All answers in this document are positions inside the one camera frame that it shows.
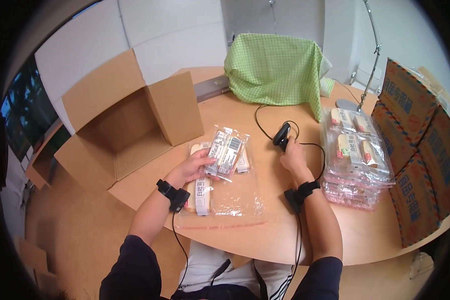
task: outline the desk lamp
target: desk lamp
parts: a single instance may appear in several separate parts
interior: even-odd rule
[[[375,64],[373,65],[373,69],[370,74],[370,79],[368,80],[368,83],[366,84],[365,91],[362,94],[362,96],[360,97],[361,98],[360,104],[357,105],[348,99],[338,99],[335,102],[335,105],[340,109],[349,110],[349,111],[357,111],[360,113],[362,112],[363,101],[367,98],[370,84],[372,83],[372,80],[373,80],[373,74],[375,73],[375,69],[377,68],[378,58],[380,57],[380,48],[382,47],[382,44],[379,41],[379,37],[378,37],[378,33],[377,33],[377,26],[375,25],[375,21],[373,21],[372,10],[370,9],[369,2],[368,2],[368,0],[363,0],[363,2],[365,3],[366,10],[368,11],[368,15],[370,17],[370,22],[372,23],[373,35],[375,36],[375,44],[377,45],[375,48],[374,54],[376,53],[377,57],[375,58]]]

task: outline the wrist strap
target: wrist strap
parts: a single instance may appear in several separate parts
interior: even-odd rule
[[[170,200],[170,211],[178,213],[190,197],[190,193],[184,189],[175,189],[170,183],[159,179],[158,191]]]
[[[306,182],[301,184],[297,190],[289,189],[283,192],[294,213],[300,213],[301,206],[305,198],[312,195],[314,189],[320,189],[318,181]]]
[[[295,191],[295,200],[299,204],[303,204],[305,198],[312,195],[314,189],[320,189],[320,183],[318,181],[306,182],[301,184]]]

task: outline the clear plastic sheet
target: clear plastic sheet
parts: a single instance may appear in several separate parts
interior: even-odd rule
[[[232,128],[215,125],[215,134],[210,143],[208,157],[217,160],[214,164],[205,166],[205,173],[231,182],[230,177],[237,168],[249,137]]]
[[[188,143],[188,155],[202,148],[209,148],[213,144],[212,139]],[[221,178],[215,181],[204,177],[188,183],[185,188],[190,197],[184,208],[175,216],[174,223],[177,228],[238,228],[265,223],[250,142],[250,137],[247,136],[234,172],[227,174],[227,180]]]
[[[324,108],[322,113],[324,195],[330,202],[374,210],[378,195],[392,187],[395,178],[373,118],[339,108]]]

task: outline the hand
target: hand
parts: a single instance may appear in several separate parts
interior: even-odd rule
[[[299,186],[302,183],[315,180],[307,166],[305,151],[303,151],[302,145],[293,136],[288,138],[285,153],[282,153],[280,162],[285,169],[292,173],[294,180]]]
[[[213,164],[217,160],[216,158],[208,158],[207,155],[209,152],[210,148],[196,151],[179,165],[174,167],[163,180],[170,183],[175,189],[180,189],[185,183],[209,176],[205,174],[203,168],[201,168],[201,166]],[[209,177],[213,180],[220,179],[216,176]]]

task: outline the wooden table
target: wooden table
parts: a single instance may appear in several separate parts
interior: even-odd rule
[[[181,69],[179,73],[191,71],[194,83],[223,74],[220,67]],[[363,91],[347,86],[357,99]],[[323,106],[334,106],[336,99],[353,97],[350,92],[336,83],[330,98],[321,98]],[[365,105],[366,113],[372,112],[377,96],[369,94]],[[213,134],[214,125],[233,127],[251,135],[254,171],[258,178],[258,191],[263,201],[265,224],[229,229],[177,229],[192,240],[222,249],[237,255],[283,264],[294,264],[297,255],[297,220],[284,203],[283,191],[291,186],[291,177],[278,158],[280,152],[257,127],[253,113],[258,105],[240,102],[233,93],[206,100],[198,104],[205,136]],[[268,106],[258,111],[258,120],[269,135],[274,135],[286,120],[293,120],[300,126],[299,140],[304,143],[320,144],[320,125],[313,118],[308,104],[295,106]],[[304,146],[307,163],[315,176],[322,168],[322,153],[318,147]],[[163,178],[174,166],[185,158],[185,145],[180,145],[147,165],[115,183],[109,192],[131,208],[137,210],[145,198],[156,188],[158,178]],[[450,228],[450,217],[431,236],[402,249],[396,213],[390,195],[384,193],[375,212],[367,212],[331,204],[340,224],[343,237],[343,264],[359,265],[393,258],[432,241]],[[171,229],[171,214],[165,227]],[[301,264],[312,262],[306,225],[303,225],[304,243]]]
[[[36,153],[31,155],[25,170],[25,176],[40,190],[44,185],[50,187],[51,183],[48,182],[48,178],[54,153],[48,151],[47,144],[62,126],[62,121],[60,118],[57,118],[45,132],[42,145]]]

